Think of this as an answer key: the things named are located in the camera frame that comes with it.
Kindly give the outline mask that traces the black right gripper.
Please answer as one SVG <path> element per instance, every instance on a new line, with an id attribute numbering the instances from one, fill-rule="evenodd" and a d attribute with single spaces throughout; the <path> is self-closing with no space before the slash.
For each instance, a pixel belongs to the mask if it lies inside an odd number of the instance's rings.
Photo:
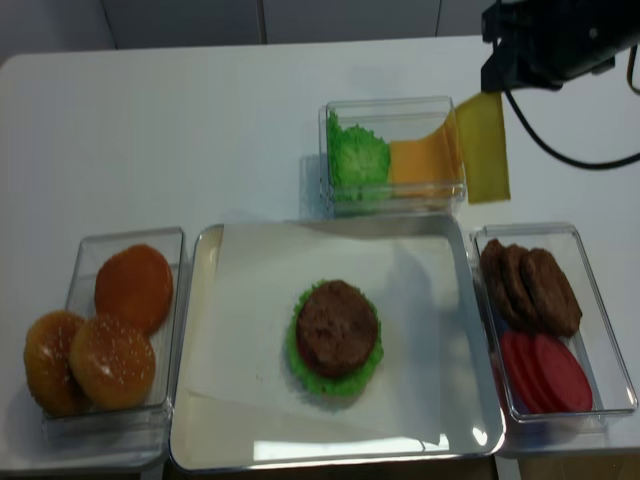
<path id="1" fill-rule="evenodd" d="M 494 46 L 481 68 L 481 91 L 560 90 L 615 67 L 639 43 L 639 3 L 630 1 L 497 1 L 481 17 Z"/>

